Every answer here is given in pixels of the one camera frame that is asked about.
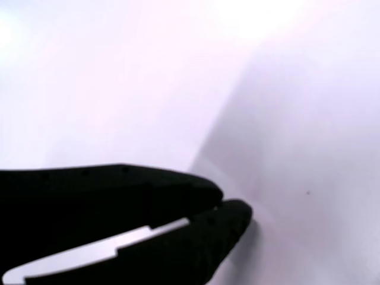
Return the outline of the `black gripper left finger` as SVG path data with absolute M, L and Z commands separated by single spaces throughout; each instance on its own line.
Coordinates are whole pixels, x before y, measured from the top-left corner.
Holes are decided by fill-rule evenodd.
M 220 205 L 194 175 L 125 164 L 1 172 L 1 273 L 142 226 Z

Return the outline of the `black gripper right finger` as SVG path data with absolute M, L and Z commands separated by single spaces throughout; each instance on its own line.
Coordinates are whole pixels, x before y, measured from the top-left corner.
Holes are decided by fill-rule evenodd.
M 253 210 L 237 199 L 189 225 L 120 248 L 115 258 L 27 284 L 207 284 L 248 228 Z

